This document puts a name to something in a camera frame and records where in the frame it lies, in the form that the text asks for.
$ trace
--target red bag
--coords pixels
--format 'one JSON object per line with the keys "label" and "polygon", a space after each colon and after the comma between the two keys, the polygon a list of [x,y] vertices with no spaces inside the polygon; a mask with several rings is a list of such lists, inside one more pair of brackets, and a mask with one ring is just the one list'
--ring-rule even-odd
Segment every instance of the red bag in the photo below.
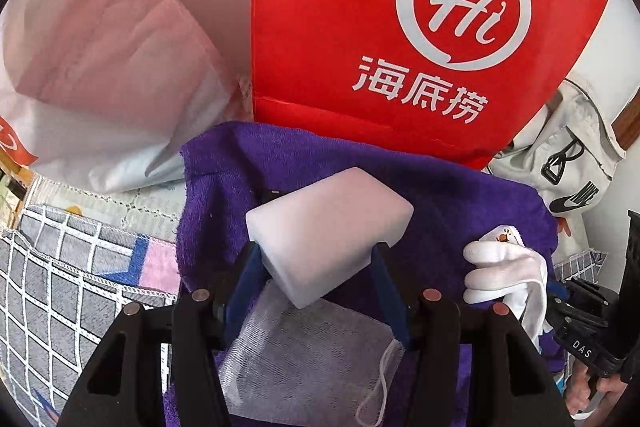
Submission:
{"label": "red bag", "polygon": [[254,0],[255,118],[482,168],[607,0]]}

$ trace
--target folded white gloves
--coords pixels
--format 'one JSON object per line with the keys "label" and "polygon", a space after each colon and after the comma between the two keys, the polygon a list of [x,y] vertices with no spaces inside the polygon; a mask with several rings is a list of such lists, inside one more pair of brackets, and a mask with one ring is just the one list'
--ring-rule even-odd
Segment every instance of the folded white gloves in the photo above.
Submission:
{"label": "folded white gloves", "polygon": [[546,262],[524,247],[515,227],[500,226],[466,245],[462,255],[478,268],[465,277],[465,302],[504,297],[522,328],[538,347],[546,314]]}

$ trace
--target purple cloth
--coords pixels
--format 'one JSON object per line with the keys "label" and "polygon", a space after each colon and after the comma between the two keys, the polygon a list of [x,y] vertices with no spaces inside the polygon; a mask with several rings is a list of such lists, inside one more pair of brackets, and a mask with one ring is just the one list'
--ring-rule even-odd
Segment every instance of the purple cloth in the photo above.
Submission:
{"label": "purple cloth", "polygon": [[[464,278],[474,266],[462,257],[470,241],[498,225],[514,225],[525,245],[542,254],[553,274],[557,222],[537,192],[522,185],[430,156],[391,152],[266,124],[225,123],[182,149],[187,203],[177,236],[181,276],[190,290],[227,268],[248,240],[244,215],[268,189],[297,190],[336,172],[360,167],[414,206],[404,237],[393,248],[399,266],[425,288],[462,301]],[[367,270],[327,298],[384,321]],[[415,375],[415,355],[403,357],[388,399],[384,425],[400,427]],[[471,353],[462,346],[459,404],[454,425],[464,425]],[[178,420],[170,393],[169,426]],[[274,424],[232,417],[235,426]]]}

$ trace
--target nike bag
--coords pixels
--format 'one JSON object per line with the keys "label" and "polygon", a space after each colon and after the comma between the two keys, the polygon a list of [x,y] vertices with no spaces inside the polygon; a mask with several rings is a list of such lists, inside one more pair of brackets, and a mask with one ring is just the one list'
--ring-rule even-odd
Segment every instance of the nike bag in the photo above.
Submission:
{"label": "nike bag", "polygon": [[180,147],[245,118],[238,81],[178,0],[9,0],[0,146],[94,192],[183,176]]}
{"label": "nike bag", "polygon": [[535,188],[557,217],[593,208],[625,157],[590,91],[577,75],[564,80],[511,146],[489,164],[495,176]]}
{"label": "nike bag", "polygon": [[254,0],[255,118],[482,168],[553,95],[606,3]]}

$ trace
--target white sponge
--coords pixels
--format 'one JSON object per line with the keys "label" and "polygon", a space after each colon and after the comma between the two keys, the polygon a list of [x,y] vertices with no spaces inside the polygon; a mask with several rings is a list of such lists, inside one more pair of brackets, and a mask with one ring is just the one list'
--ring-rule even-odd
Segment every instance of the white sponge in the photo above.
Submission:
{"label": "white sponge", "polygon": [[296,308],[304,308],[370,263],[371,248],[395,245],[414,208],[358,168],[338,172],[246,214],[249,238]]}

